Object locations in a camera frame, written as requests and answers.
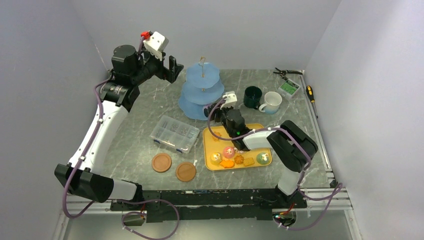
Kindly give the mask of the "green cupcake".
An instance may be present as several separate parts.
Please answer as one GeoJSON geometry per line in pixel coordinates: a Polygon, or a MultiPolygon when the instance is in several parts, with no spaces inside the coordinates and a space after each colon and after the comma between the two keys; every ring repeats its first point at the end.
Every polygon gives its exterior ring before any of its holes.
{"type": "Polygon", "coordinates": [[[267,152],[261,152],[256,156],[256,161],[260,165],[268,165],[271,162],[271,155],[267,152]]]}

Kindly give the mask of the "blue three-tier cake stand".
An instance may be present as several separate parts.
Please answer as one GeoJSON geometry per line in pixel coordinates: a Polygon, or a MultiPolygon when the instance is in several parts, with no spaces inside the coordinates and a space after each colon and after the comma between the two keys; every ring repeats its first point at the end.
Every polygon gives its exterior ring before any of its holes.
{"type": "Polygon", "coordinates": [[[189,119],[205,121],[204,107],[218,100],[224,90],[220,69],[202,56],[186,70],[178,106],[189,119]]]}

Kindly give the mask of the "clear plastic screw box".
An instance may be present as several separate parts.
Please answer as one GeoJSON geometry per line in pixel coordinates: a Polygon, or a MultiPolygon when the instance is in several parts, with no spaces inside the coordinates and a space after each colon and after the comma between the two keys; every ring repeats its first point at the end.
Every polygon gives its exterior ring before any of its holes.
{"type": "Polygon", "coordinates": [[[154,142],[177,152],[188,153],[195,145],[199,133],[199,128],[163,115],[153,128],[150,137],[154,142]]]}

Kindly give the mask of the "brown round coaster left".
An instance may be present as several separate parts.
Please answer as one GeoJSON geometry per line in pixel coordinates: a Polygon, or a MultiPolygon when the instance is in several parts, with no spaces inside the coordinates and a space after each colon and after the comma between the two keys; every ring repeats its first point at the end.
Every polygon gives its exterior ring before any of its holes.
{"type": "Polygon", "coordinates": [[[170,169],[172,158],[167,153],[156,154],[151,161],[152,168],[158,173],[164,173],[170,169]]]}

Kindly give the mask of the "dark green mug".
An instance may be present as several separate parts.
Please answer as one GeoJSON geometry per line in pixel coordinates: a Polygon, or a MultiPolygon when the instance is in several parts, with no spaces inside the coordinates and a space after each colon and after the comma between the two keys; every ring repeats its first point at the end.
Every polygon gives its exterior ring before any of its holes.
{"type": "Polygon", "coordinates": [[[263,92],[256,86],[249,86],[244,90],[243,104],[250,109],[258,110],[263,92]]]}

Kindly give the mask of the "square yellow cracker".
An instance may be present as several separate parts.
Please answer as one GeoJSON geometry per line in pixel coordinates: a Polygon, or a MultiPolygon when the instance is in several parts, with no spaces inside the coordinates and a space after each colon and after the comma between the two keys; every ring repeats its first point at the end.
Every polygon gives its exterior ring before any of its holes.
{"type": "Polygon", "coordinates": [[[254,165],[254,164],[255,164],[255,160],[254,160],[252,157],[245,158],[245,159],[243,160],[243,165],[244,165],[245,167],[252,166],[252,165],[254,165]]]}

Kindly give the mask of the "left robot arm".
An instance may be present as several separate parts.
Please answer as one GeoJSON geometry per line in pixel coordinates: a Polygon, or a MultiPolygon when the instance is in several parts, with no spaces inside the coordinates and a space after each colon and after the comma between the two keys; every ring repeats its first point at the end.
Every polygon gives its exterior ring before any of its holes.
{"type": "Polygon", "coordinates": [[[64,187],[64,205],[68,194],[99,203],[123,199],[131,210],[143,205],[141,185],[103,176],[102,171],[112,140],[140,94],[139,85],[154,76],[173,83],[184,68],[172,55],[168,58],[169,67],[165,67],[164,50],[163,46],[147,44],[140,52],[132,45],[114,49],[108,79],[94,88],[97,100],[94,119],[75,154],[67,164],[58,164],[54,171],[64,187]]]}

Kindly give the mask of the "aluminium rail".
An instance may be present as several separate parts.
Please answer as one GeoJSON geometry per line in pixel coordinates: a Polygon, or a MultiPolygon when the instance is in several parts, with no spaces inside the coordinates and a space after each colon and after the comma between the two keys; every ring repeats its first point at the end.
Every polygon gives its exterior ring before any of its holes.
{"type": "MultiPolygon", "coordinates": [[[[322,210],[326,205],[329,205],[329,209],[339,210],[339,209],[350,209],[352,207],[349,195],[347,191],[342,188],[339,192],[333,193],[331,188],[305,188],[300,193],[304,200],[306,200],[307,207],[300,209],[294,209],[290,207],[289,209],[279,210],[277,212],[288,212],[293,210],[322,210]]],[[[83,213],[127,213],[127,212],[143,212],[146,213],[144,209],[140,211],[112,211],[111,203],[116,199],[109,199],[105,202],[94,202],[90,200],[79,197],[68,195],[66,198],[65,206],[68,212],[72,215],[76,215],[79,212],[83,213]]]]}

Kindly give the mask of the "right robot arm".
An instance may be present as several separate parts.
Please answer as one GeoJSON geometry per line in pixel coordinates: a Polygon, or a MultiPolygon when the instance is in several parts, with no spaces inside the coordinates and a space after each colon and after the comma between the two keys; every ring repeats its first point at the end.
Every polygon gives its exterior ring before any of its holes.
{"type": "Polygon", "coordinates": [[[284,172],[277,184],[276,203],[287,208],[295,201],[295,192],[301,181],[301,173],[309,166],[318,151],[318,145],[293,121],[260,129],[247,127],[240,110],[233,107],[221,108],[217,103],[203,108],[207,124],[211,121],[221,123],[228,134],[227,141],[240,151],[269,148],[284,165],[284,172]]]}

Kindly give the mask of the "yellow cupcake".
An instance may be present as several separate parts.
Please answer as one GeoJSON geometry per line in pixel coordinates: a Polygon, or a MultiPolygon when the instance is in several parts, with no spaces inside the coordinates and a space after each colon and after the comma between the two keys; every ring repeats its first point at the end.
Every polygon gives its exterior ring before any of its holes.
{"type": "Polygon", "coordinates": [[[222,155],[220,152],[214,152],[210,155],[210,163],[214,166],[220,165],[222,161],[222,155]]]}

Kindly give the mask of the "brown round coaster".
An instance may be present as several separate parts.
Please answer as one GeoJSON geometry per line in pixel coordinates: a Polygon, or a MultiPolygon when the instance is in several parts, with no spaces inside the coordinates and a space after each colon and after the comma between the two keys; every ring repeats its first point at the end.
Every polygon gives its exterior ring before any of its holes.
{"type": "Polygon", "coordinates": [[[170,169],[172,158],[167,153],[156,154],[151,161],[152,168],[158,173],[164,173],[170,169]]]}
{"type": "Polygon", "coordinates": [[[197,173],[196,167],[191,162],[180,163],[175,170],[175,175],[182,182],[189,182],[195,178],[197,173]]]}

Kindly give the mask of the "yellow black screwdriver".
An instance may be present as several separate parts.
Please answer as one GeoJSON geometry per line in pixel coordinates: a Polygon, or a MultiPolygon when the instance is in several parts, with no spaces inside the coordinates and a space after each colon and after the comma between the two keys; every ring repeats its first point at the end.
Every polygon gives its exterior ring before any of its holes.
{"type": "Polygon", "coordinates": [[[309,102],[311,103],[313,113],[314,113],[315,117],[318,119],[319,116],[318,116],[318,112],[317,112],[316,105],[315,105],[314,91],[313,91],[313,88],[310,85],[306,86],[306,94],[307,94],[307,97],[309,99],[309,102]]]}

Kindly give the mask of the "flower shaped orange cookie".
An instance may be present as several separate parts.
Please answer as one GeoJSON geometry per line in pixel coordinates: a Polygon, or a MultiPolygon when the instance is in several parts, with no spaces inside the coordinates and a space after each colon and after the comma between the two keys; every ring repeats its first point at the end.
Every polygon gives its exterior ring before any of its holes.
{"type": "Polygon", "coordinates": [[[214,131],[211,137],[212,137],[213,141],[218,142],[218,141],[221,140],[220,139],[221,136],[222,135],[219,132],[214,131]]]}

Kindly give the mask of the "black pliers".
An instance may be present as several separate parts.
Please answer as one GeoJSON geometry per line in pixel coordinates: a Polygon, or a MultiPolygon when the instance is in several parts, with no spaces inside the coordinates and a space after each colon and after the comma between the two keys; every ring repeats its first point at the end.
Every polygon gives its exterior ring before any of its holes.
{"type": "Polygon", "coordinates": [[[302,70],[287,70],[287,69],[281,70],[277,67],[275,67],[274,69],[275,69],[275,71],[273,71],[272,73],[276,74],[276,75],[278,75],[282,78],[286,77],[289,74],[293,74],[293,75],[303,75],[304,74],[304,72],[302,70]]]}

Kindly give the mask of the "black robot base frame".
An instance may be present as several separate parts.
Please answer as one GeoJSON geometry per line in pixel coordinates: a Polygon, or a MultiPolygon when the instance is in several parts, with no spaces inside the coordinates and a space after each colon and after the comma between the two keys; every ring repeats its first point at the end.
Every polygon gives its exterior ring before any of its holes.
{"type": "Polygon", "coordinates": [[[277,211],[305,209],[301,194],[284,196],[277,188],[219,190],[144,190],[129,203],[113,200],[116,212],[146,211],[148,223],[173,220],[256,219],[269,221],[277,211]]]}

